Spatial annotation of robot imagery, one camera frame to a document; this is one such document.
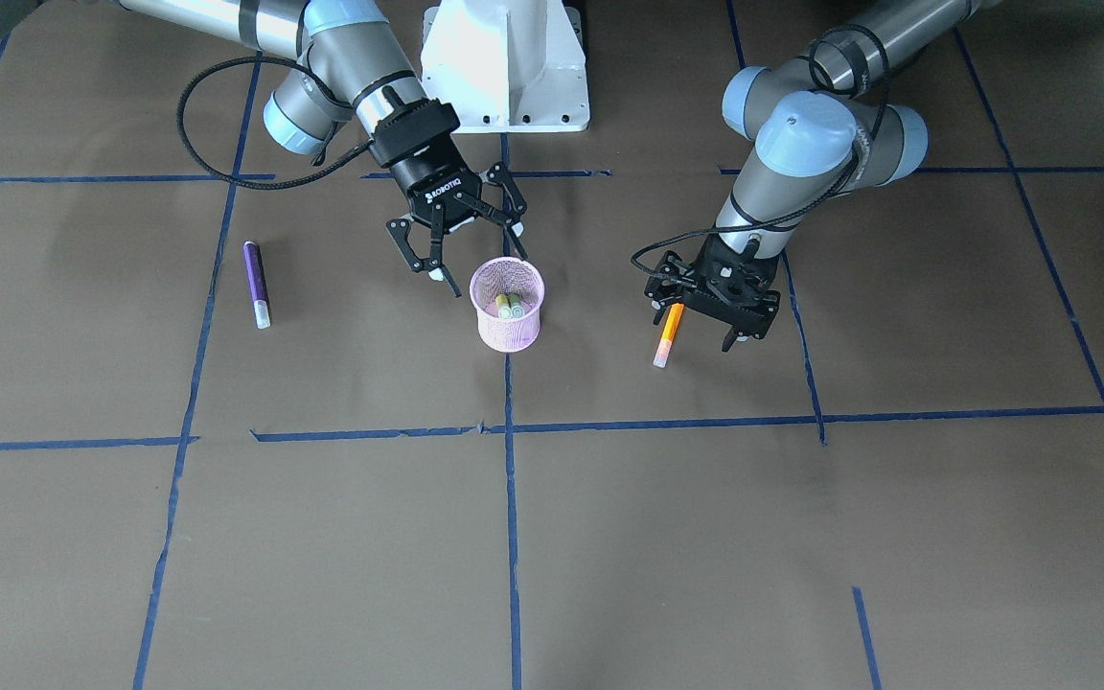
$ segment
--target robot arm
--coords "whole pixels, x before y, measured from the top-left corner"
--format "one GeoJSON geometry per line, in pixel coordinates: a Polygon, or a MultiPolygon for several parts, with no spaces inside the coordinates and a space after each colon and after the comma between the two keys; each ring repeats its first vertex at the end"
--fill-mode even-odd
{"type": "MultiPolygon", "coordinates": [[[[885,0],[832,28],[778,68],[745,67],[723,118],[755,144],[692,263],[667,252],[647,280],[656,323],[676,301],[730,323],[723,351],[763,338],[778,315],[778,256],[820,202],[912,173],[927,149],[923,118],[887,104],[887,76],[925,44],[999,0],[885,0]],[[851,100],[883,79],[880,106],[851,100]]],[[[650,245],[635,255],[662,247],[650,245]]]]}
{"type": "MultiPolygon", "coordinates": [[[[0,39],[45,0],[0,0],[0,39]]],[[[493,222],[527,257],[518,235],[527,202],[503,163],[475,173],[450,139],[459,118],[425,95],[415,70],[373,0],[114,0],[121,8],[294,59],[268,97],[267,131],[295,153],[320,155],[353,115],[369,151],[390,170],[408,213],[386,223],[408,269],[460,289],[442,261],[444,236],[477,217],[493,222]],[[503,204],[482,200],[498,187],[503,204]],[[411,245],[413,224],[429,230],[428,257],[411,245]]],[[[266,185],[254,185],[264,188],[266,185]]]]}

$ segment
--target robotiq logo text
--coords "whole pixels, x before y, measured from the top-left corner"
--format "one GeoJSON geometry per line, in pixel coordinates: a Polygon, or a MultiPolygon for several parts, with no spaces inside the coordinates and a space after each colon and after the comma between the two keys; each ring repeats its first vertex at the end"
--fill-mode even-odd
{"type": "Polygon", "coordinates": [[[437,189],[434,189],[434,191],[425,192],[425,201],[428,201],[429,204],[432,204],[433,200],[436,200],[438,197],[442,195],[442,193],[446,193],[450,191],[450,189],[455,189],[459,184],[463,184],[463,180],[458,178],[452,179],[450,182],[446,182],[445,184],[438,187],[437,189]]]}

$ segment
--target pink mesh cup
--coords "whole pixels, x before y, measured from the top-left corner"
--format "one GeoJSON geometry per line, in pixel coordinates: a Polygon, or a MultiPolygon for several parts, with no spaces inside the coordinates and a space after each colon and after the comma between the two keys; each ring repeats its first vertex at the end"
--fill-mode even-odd
{"type": "Polygon", "coordinates": [[[498,352],[524,350],[540,333],[540,306],[543,305],[543,276],[521,258],[500,257],[485,262],[471,276],[471,302],[476,309],[479,338],[498,352]],[[522,314],[500,318],[497,296],[517,294],[522,314]]]}

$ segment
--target orange pencil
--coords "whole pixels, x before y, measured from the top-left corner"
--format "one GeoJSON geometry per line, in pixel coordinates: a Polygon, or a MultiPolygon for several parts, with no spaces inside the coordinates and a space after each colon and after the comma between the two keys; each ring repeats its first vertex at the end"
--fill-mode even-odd
{"type": "Polygon", "coordinates": [[[654,353],[654,367],[666,368],[667,357],[671,354],[671,341],[676,339],[676,331],[679,330],[679,318],[684,314],[684,302],[676,301],[667,309],[667,323],[662,327],[662,337],[658,340],[658,350],[654,353]]]}

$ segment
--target purple marker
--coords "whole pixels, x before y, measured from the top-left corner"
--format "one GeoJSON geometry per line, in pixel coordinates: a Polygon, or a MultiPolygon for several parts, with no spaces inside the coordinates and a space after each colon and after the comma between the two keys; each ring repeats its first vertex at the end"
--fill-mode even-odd
{"type": "Polygon", "coordinates": [[[272,326],[272,307],[266,298],[266,278],[263,275],[263,253],[254,242],[246,242],[242,247],[245,254],[245,275],[250,278],[250,297],[254,300],[254,323],[258,328],[272,326]]]}

